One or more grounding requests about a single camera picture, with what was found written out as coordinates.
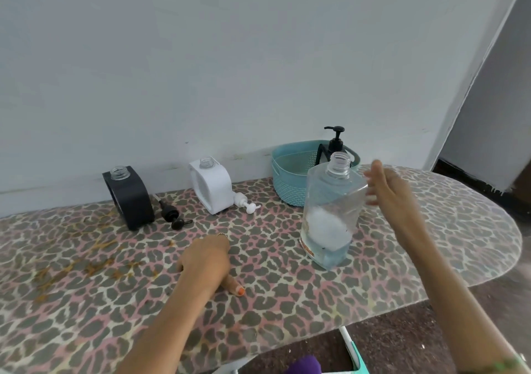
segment person's left arm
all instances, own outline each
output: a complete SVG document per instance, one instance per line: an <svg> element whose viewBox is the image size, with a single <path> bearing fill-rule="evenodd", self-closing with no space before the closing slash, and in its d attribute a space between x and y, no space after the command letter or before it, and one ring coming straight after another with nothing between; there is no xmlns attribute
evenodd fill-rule
<svg viewBox="0 0 531 374"><path fill-rule="evenodd" d="M184 252L175 289L151 326L119 364L116 374L174 374L184 344L204 305L221 284L235 295L244 289L229 275L225 236L198 238Z"/></svg>

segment wall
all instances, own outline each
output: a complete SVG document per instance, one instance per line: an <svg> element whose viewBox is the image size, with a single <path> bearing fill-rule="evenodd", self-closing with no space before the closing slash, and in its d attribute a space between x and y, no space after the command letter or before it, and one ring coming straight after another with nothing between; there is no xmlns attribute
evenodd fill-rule
<svg viewBox="0 0 531 374"><path fill-rule="evenodd" d="M444 145L441 158L509 189L531 159L531 0L517 0Z"/></svg>
<svg viewBox="0 0 531 374"><path fill-rule="evenodd" d="M279 144L343 139L422 168L513 0L0 0L0 216L152 191L212 155L270 175Z"/></svg>

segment forearm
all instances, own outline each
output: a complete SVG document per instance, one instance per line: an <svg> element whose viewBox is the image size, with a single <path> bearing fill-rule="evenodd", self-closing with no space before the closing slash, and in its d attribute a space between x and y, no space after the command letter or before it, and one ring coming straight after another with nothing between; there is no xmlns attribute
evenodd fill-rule
<svg viewBox="0 0 531 374"><path fill-rule="evenodd" d="M459 371L479 370L515 352L478 304L427 233L407 250L421 277L443 336ZM505 373L528 373L519 367Z"/></svg>
<svg viewBox="0 0 531 374"><path fill-rule="evenodd" d="M137 340L116 370L117 374L174 374L184 344L213 290L198 289L181 274L161 312Z"/></svg>

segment person's right arm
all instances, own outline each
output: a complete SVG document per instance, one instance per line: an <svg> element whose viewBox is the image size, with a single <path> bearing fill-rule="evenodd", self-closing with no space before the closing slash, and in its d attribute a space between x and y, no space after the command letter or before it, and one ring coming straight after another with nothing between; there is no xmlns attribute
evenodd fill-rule
<svg viewBox="0 0 531 374"><path fill-rule="evenodd" d="M512 346L437 250L409 184L393 170L384 169L379 160L364 174L368 195L375 196L368 204L380 207L398 243L415 264L457 370L480 373L494 364L517 359ZM531 370L521 362L498 372L529 374Z"/></svg>

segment blue liquid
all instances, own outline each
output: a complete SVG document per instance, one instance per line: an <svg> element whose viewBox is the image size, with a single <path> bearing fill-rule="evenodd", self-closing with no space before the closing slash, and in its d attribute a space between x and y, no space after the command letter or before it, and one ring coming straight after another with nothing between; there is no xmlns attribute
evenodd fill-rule
<svg viewBox="0 0 531 374"><path fill-rule="evenodd" d="M351 243L349 241L346 245L335 251L327 250L312 240L307 231L304 230L304 225L301 230L301 238L299 241L308 256L312 258L315 263L317 263L319 266L322 266L326 270L332 270L344 261L344 259L347 257L348 249Z"/></svg>

